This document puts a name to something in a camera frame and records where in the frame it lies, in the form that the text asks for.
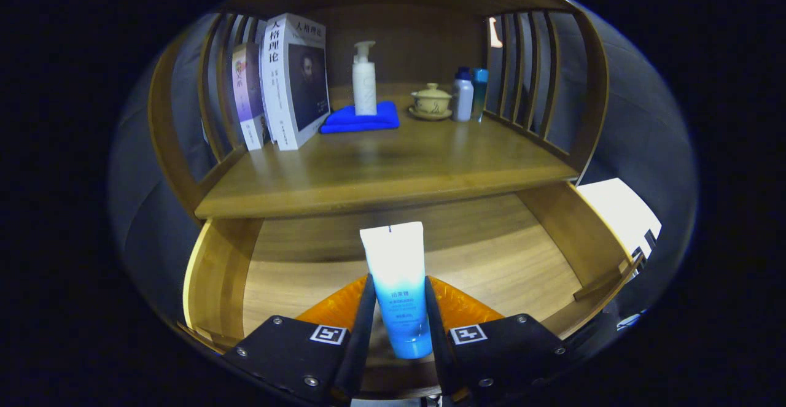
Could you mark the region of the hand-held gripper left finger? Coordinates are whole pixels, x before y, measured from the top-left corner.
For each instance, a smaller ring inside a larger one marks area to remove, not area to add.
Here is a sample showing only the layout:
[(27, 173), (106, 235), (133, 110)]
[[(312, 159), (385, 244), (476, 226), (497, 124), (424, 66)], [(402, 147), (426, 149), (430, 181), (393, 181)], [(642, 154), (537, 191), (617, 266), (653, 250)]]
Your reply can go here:
[(269, 317), (222, 361), (274, 405), (348, 406), (362, 385), (375, 304), (368, 274), (300, 317)]

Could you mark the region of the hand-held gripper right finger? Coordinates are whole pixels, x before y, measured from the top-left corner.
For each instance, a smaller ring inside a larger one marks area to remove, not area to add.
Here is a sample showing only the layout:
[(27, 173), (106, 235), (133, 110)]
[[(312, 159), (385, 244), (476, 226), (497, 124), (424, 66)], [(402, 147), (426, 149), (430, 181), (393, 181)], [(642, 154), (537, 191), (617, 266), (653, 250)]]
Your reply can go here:
[(436, 376), (455, 406), (520, 406), (567, 365), (567, 345), (529, 314), (503, 316), (425, 278)]

